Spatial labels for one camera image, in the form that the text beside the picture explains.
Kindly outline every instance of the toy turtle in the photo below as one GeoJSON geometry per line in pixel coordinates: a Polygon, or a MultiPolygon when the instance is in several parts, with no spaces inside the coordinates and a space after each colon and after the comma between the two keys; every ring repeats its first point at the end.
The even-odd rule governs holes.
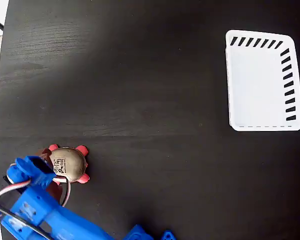
{"type": "Polygon", "coordinates": [[[88,149],[85,146],[80,145],[73,148],[58,147],[57,144],[52,144],[49,146],[49,150],[55,174],[66,177],[71,183],[85,184],[89,181],[90,177],[85,173],[88,166],[85,158],[88,149]]]}

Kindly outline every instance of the metal shell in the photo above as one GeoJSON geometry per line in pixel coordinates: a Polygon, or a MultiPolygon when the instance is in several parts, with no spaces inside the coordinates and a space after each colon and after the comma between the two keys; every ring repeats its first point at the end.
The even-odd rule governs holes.
{"type": "Polygon", "coordinates": [[[57,148],[52,151],[50,159],[55,174],[67,177],[71,183],[77,181],[86,171],[85,156],[75,148],[57,148]]]}

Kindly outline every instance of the printed label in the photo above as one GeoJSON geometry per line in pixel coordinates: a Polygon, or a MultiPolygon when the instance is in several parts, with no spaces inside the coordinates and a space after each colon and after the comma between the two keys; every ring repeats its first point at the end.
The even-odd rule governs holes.
{"type": "Polygon", "coordinates": [[[53,160],[53,171],[55,174],[66,174],[66,161],[63,158],[57,158],[53,160]]]}

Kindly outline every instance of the white cable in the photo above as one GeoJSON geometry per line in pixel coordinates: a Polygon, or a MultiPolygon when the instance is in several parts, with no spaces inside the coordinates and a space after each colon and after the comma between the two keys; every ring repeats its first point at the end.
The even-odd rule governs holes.
{"type": "Polygon", "coordinates": [[[68,200],[69,200],[69,197],[70,197],[70,192],[71,192],[71,182],[69,181],[69,179],[65,176],[56,176],[55,178],[53,178],[53,180],[55,182],[59,182],[59,183],[66,183],[67,184],[67,187],[66,187],[66,193],[65,193],[65,196],[64,196],[64,200],[61,204],[62,207],[64,207],[68,200]]]}
{"type": "Polygon", "coordinates": [[[69,197],[70,197],[70,192],[71,192],[71,182],[67,178],[66,178],[66,184],[67,184],[67,189],[66,189],[63,203],[61,205],[62,207],[64,207],[67,204],[69,197]]]}
{"type": "Polygon", "coordinates": [[[5,188],[3,188],[2,190],[0,190],[0,197],[3,195],[3,194],[6,194],[10,191],[13,191],[13,190],[16,190],[16,189],[21,189],[21,188],[24,188],[26,187],[27,185],[29,185],[31,183],[31,179],[27,180],[27,181],[23,181],[23,182],[18,182],[18,183],[15,183],[15,184],[11,184],[9,186],[6,186],[5,188]]]}

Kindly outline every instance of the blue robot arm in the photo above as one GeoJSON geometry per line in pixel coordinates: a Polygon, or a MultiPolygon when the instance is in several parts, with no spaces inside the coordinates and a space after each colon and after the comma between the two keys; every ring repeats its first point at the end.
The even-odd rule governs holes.
{"type": "MultiPolygon", "coordinates": [[[[104,230],[88,220],[62,207],[47,191],[47,186],[56,174],[38,156],[17,158],[7,170],[13,183],[31,179],[10,211],[34,226],[43,222],[50,226],[48,233],[55,240],[113,240],[104,230]]],[[[30,227],[16,218],[6,215],[1,224],[18,240],[44,240],[30,227]]],[[[139,225],[136,225],[124,240],[154,240],[139,225]]],[[[165,232],[162,240],[176,240],[171,232],[165,232]]]]}

